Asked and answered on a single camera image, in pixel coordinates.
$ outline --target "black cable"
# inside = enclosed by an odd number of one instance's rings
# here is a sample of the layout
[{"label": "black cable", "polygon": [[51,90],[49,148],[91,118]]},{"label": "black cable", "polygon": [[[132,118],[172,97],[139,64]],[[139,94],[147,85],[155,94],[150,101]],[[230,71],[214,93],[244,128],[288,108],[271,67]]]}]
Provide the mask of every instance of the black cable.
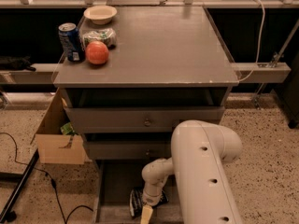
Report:
[{"label": "black cable", "polygon": [[[28,163],[24,163],[24,162],[17,161],[17,157],[18,157],[18,146],[17,146],[17,142],[16,142],[16,140],[14,139],[14,137],[13,137],[11,134],[9,134],[9,133],[5,133],[5,132],[0,132],[0,134],[8,135],[8,136],[12,139],[12,141],[13,141],[13,143],[14,143],[14,145],[15,145],[15,159],[14,159],[14,161],[15,161],[16,163],[18,163],[18,164],[22,164],[22,165],[27,165],[27,166],[28,166]],[[70,212],[70,214],[67,216],[67,219],[65,219],[64,211],[63,211],[63,208],[62,208],[62,206],[61,206],[61,204],[60,204],[60,201],[59,201],[59,198],[58,198],[58,192],[57,192],[57,186],[56,186],[56,182],[55,182],[55,180],[51,177],[51,175],[50,175],[46,170],[42,170],[42,169],[35,168],[35,167],[34,167],[34,169],[36,169],[36,170],[39,171],[39,172],[43,172],[43,173],[46,174],[46,176],[49,176],[49,177],[50,177],[50,183],[51,183],[51,185],[52,185],[53,188],[54,188],[55,195],[56,195],[56,200],[57,200],[59,209],[60,209],[61,214],[62,214],[63,219],[64,219],[64,224],[67,224],[67,221],[68,221],[68,219],[70,218],[70,216],[71,216],[77,209],[79,209],[80,207],[87,208],[87,209],[89,209],[89,210],[91,210],[91,211],[93,212],[93,210],[91,209],[91,207],[89,207],[89,206],[87,206],[87,205],[79,205],[79,206],[77,206],[76,208],[74,208],[74,209]]]}]

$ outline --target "gray tabletop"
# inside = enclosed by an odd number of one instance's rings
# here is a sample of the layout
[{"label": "gray tabletop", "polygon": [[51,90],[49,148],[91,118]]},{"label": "gray tabletop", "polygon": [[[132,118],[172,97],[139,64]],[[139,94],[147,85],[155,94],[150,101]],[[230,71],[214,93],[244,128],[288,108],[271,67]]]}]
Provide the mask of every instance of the gray tabletop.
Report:
[{"label": "gray tabletop", "polygon": [[80,31],[112,27],[118,38],[108,62],[65,60],[61,88],[230,87],[237,77],[201,7],[117,7],[110,24],[83,21]]}]

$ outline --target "blue can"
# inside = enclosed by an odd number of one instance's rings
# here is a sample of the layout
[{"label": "blue can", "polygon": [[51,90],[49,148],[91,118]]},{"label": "blue can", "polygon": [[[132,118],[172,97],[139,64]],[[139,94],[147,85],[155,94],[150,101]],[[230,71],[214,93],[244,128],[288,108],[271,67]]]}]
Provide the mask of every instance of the blue can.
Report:
[{"label": "blue can", "polygon": [[85,51],[76,24],[64,23],[58,27],[58,30],[59,39],[68,61],[79,62],[84,60]]}]

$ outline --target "black stand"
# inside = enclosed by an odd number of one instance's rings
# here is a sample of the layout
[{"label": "black stand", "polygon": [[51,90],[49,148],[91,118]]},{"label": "black stand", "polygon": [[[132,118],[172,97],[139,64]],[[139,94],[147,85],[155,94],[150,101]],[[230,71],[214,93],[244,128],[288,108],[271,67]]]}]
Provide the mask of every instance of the black stand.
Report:
[{"label": "black stand", "polygon": [[18,174],[8,174],[8,173],[0,173],[0,181],[5,182],[18,182],[17,187],[13,190],[10,198],[7,201],[6,206],[4,207],[1,215],[0,215],[0,223],[11,222],[17,218],[15,212],[11,212],[11,209],[14,203],[17,201],[23,186],[25,185],[29,175],[31,174],[32,170],[35,168],[36,162],[38,161],[39,155],[38,151],[36,150],[35,154],[31,158],[29,164],[27,165],[24,173],[22,175]]}]

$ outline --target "cardboard box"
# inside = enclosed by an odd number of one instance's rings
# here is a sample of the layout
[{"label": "cardboard box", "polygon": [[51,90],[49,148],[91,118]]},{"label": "cardboard box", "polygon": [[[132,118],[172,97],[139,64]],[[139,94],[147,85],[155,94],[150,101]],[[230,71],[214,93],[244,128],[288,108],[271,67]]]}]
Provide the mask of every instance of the cardboard box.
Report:
[{"label": "cardboard box", "polygon": [[86,153],[80,135],[63,135],[60,128],[69,122],[57,90],[36,132],[41,163],[84,164]]}]

